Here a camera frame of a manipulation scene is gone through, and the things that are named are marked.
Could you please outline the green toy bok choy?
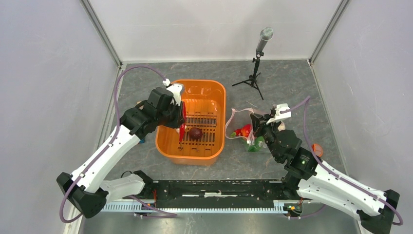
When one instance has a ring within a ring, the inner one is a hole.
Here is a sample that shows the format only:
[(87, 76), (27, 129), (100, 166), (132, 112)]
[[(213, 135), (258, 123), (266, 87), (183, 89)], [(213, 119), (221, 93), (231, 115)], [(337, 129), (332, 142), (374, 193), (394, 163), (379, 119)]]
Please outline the green toy bok choy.
[(252, 140), (243, 140), (244, 147), (248, 152), (259, 152), (267, 150), (267, 145), (262, 136)]

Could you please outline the orange plastic basket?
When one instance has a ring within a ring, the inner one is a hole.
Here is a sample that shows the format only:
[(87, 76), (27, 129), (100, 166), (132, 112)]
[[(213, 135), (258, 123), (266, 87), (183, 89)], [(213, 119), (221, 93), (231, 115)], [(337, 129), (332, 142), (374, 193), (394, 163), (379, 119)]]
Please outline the orange plastic basket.
[[(186, 105), (186, 128), (182, 143), (176, 130), (160, 126), (156, 134), (159, 153), (176, 164), (208, 166), (216, 162), (225, 144), (226, 90), (218, 81), (179, 79), (184, 85), (182, 101)], [(190, 128), (203, 132), (200, 140), (191, 140)]]

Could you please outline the dark purple toy plum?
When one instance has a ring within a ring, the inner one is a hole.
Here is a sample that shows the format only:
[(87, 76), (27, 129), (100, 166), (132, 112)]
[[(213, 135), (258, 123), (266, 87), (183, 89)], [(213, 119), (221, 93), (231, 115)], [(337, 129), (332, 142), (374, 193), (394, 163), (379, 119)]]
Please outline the dark purple toy plum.
[(203, 137), (203, 132), (200, 128), (192, 127), (188, 132), (188, 136), (191, 140), (200, 140)]

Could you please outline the red toy chili pepper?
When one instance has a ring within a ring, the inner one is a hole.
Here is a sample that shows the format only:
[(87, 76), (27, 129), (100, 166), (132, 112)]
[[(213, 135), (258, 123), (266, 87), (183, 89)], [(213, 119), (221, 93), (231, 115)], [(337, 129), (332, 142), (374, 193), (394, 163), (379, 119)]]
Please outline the red toy chili pepper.
[(230, 134), (230, 138), (242, 137), (242, 136), (243, 136), (243, 135), (242, 135), (242, 129), (241, 129), (241, 128), (236, 129), (234, 132), (232, 132), (232, 133)]

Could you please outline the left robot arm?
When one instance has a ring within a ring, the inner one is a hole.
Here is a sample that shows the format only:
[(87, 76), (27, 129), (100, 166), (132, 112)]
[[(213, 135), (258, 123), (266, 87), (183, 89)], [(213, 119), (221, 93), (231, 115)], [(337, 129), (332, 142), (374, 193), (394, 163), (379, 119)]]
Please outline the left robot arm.
[(147, 100), (124, 112), (117, 126), (98, 150), (72, 173), (62, 172), (56, 179), (65, 202), (76, 207), (82, 216), (97, 215), (107, 203), (130, 195), (148, 198), (153, 185), (140, 175), (106, 180), (119, 160), (158, 126), (178, 129), (185, 122), (184, 86), (175, 83), (167, 88), (153, 89)]

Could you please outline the red toy tomato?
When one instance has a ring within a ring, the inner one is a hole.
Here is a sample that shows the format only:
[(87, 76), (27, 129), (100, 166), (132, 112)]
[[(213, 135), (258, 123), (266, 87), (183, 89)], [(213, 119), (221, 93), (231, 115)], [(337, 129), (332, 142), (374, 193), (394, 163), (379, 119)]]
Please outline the red toy tomato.
[(243, 137), (249, 137), (251, 130), (252, 130), (251, 124), (246, 124), (245, 126), (241, 128), (240, 135)]

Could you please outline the clear polka dot zip bag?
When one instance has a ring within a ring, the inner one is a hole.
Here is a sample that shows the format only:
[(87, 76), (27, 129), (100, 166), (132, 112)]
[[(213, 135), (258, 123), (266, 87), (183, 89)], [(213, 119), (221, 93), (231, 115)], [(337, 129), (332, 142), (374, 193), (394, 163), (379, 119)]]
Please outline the clear polka dot zip bag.
[(250, 133), (249, 137), (240, 136), (240, 137), (230, 138), (230, 134), (232, 132), (234, 132), (236, 129), (242, 128), (246, 124), (251, 124), (252, 125), (250, 114), (260, 114), (260, 115), (262, 115), (263, 112), (259, 111), (259, 110), (256, 110), (256, 109), (253, 109), (253, 108), (245, 108), (245, 109), (242, 109), (242, 110), (236, 110), (236, 109), (232, 108), (231, 111), (232, 111), (231, 116), (225, 124), (225, 137), (227, 139), (230, 139), (230, 140), (236, 140), (238, 142), (241, 142), (243, 147), (244, 147), (243, 140), (248, 140), (248, 139), (252, 140), (252, 139), (256, 138), (256, 137), (254, 137), (254, 135), (252, 133), (252, 130), (251, 130), (251, 133)]

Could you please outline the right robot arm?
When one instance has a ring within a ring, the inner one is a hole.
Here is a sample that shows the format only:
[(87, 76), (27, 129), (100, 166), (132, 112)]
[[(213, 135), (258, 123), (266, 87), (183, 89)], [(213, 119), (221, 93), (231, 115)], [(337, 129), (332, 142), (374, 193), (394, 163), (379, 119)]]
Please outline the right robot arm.
[(334, 169), (303, 148), (294, 131), (280, 131), (282, 122), (274, 116), (250, 114), (250, 117), (253, 136), (263, 137), (274, 160), (287, 171), (281, 186), (284, 197), (299, 196), (323, 203), (358, 220), (373, 234), (390, 233), (399, 193), (374, 189)]

